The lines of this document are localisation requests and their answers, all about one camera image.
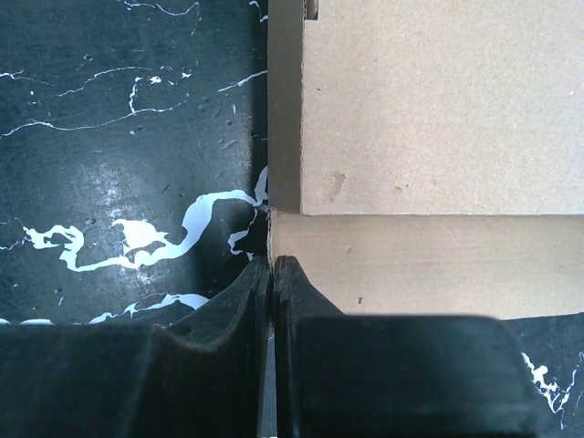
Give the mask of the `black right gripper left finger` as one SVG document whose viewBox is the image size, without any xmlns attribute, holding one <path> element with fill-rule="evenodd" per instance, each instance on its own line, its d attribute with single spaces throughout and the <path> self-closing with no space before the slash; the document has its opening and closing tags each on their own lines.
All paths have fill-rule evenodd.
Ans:
<svg viewBox="0 0 584 438">
<path fill-rule="evenodd" d="M 270 271 L 253 259 L 168 328 L 4 325 L 4 437 L 256 437 Z"/>
</svg>

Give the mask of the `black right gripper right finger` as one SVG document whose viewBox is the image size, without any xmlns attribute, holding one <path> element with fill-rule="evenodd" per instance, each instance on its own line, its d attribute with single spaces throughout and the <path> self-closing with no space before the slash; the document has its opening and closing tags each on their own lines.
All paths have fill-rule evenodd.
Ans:
<svg viewBox="0 0 584 438">
<path fill-rule="evenodd" d="M 274 266 L 282 437 L 538 437 L 541 408 L 499 320 L 347 315 L 293 256 Z"/>
</svg>

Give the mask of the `cardboard box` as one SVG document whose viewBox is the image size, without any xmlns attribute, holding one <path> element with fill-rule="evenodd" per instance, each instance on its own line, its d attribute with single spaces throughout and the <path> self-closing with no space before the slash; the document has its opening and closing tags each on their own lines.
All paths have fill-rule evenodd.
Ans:
<svg viewBox="0 0 584 438">
<path fill-rule="evenodd" d="M 583 309 L 580 1 L 272 1 L 268 253 L 357 313 Z"/>
</svg>

